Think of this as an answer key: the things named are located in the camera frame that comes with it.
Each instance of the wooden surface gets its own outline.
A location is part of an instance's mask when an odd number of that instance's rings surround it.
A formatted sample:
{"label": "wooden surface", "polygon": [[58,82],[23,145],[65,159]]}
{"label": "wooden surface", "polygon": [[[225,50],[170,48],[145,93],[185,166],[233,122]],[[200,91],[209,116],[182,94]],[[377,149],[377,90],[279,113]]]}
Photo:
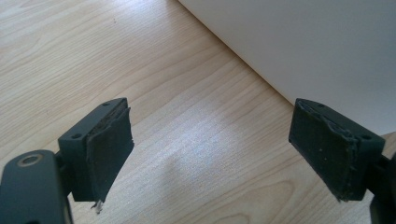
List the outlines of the wooden surface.
{"label": "wooden surface", "polygon": [[372,195],[337,202],[288,143],[292,105],[178,1],[2,0],[0,50],[1,172],[128,97],[134,151],[99,216],[69,196],[76,223],[370,222]]}

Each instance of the light wooden table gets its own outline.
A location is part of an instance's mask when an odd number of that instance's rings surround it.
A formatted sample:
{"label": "light wooden table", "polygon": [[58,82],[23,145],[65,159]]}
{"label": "light wooden table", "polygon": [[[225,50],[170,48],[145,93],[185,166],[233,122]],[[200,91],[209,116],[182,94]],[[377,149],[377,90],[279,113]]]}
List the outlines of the light wooden table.
{"label": "light wooden table", "polygon": [[[135,148],[76,223],[369,223],[288,143],[290,105],[175,0],[0,2],[0,171],[128,97]],[[396,148],[396,134],[386,154]]]}

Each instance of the wood grain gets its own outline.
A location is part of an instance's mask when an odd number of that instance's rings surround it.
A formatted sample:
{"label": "wood grain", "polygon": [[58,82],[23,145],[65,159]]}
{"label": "wood grain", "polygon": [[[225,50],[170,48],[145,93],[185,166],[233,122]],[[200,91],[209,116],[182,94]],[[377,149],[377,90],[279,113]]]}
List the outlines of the wood grain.
{"label": "wood grain", "polygon": [[370,222],[372,195],[337,202],[288,143],[292,105],[178,1],[3,0],[0,50],[0,171],[128,97],[134,151],[99,216],[69,197],[76,223]]}

